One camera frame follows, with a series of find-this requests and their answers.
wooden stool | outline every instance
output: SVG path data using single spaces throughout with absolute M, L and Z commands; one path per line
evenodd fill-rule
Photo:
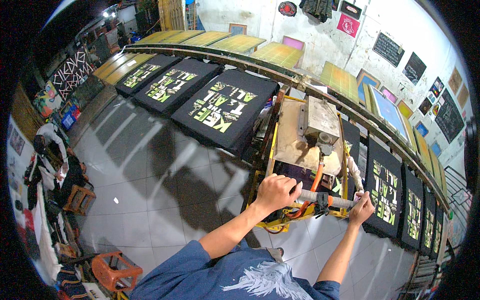
M 133 289 L 137 284 L 137 277 L 144 272 L 142 268 L 129 264 L 121 255 L 120 251 L 110 252 L 99 254 L 92 259 L 93 274 L 105 288 L 112 292 Z M 132 278 L 131 283 L 127 281 L 129 277 Z
M 85 211 L 90 205 L 90 202 L 95 198 L 96 195 L 94 192 L 74 184 L 72 193 L 68 197 L 67 204 L 65 204 L 63 210 L 85 216 Z

blue shirt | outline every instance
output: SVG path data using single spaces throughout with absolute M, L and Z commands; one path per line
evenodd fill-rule
M 241 248 L 215 265 L 202 245 L 192 240 L 133 289 L 130 299 L 292 299 L 337 300 L 340 284 L 313 285 L 294 278 L 292 268 L 278 264 L 264 249 Z

orange plastic stool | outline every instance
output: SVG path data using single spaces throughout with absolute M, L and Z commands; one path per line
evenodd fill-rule
M 105 288 L 112 292 L 133 289 L 137 283 L 137 277 L 144 272 L 142 268 L 128 263 L 121 255 L 120 251 L 110 252 L 99 254 L 92 259 L 93 274 Z

tiled floor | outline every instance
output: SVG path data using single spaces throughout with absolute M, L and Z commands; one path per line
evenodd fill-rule
M 246 164 L 121 97 L 74 150 L 97 194 L 88 215 L 77 218 L 83 243 L 95 252 L 123 251 L 144 275 L 238 215 L 249 191 Z M 322 216 L 278 235 L 254 228 L 246 238 L 252 247 L 283 247 L 293 275 L 313 284 L 346 227 L 345 220 Z M 396 299 L 412 263 L 411 253 L 361 229 L 341 299 Z

white graphic print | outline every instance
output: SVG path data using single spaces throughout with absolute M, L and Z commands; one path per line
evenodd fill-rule
M 258 266 L 245 269 L 238 284 L 221 287 L 223 291 L 246 289 L 255 296 L 265 296 L 274 289 L 278 296 L 293 300 L 311 300 L 310 295 L 290 276 L 292 268 L 286 263 L 263 262 Z

